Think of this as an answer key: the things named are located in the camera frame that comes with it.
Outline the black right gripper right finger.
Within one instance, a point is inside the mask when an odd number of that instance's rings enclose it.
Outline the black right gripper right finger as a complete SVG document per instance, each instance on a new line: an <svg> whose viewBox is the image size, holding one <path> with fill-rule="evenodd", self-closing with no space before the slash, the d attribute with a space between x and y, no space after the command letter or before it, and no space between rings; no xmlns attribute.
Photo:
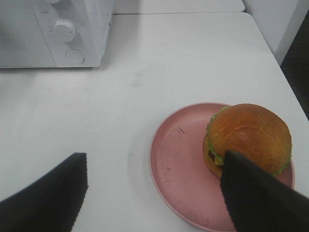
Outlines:
<svg viewBox="0 0 309 232"><path fill-rule="evenodd" d="M220 182L238 232L307 232L309 199L235 151L226 151Z"/></svg>

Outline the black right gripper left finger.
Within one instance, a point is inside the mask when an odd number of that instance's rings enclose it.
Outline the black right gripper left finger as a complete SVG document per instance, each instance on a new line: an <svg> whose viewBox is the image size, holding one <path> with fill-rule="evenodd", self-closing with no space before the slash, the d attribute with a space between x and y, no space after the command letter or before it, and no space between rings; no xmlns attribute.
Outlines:
<svg viewBox="0 0 309 232"><path fill-rule="evenodd" d="M85 153L74 153L0 202L2 232L70 232L88 189Z"/></svg>

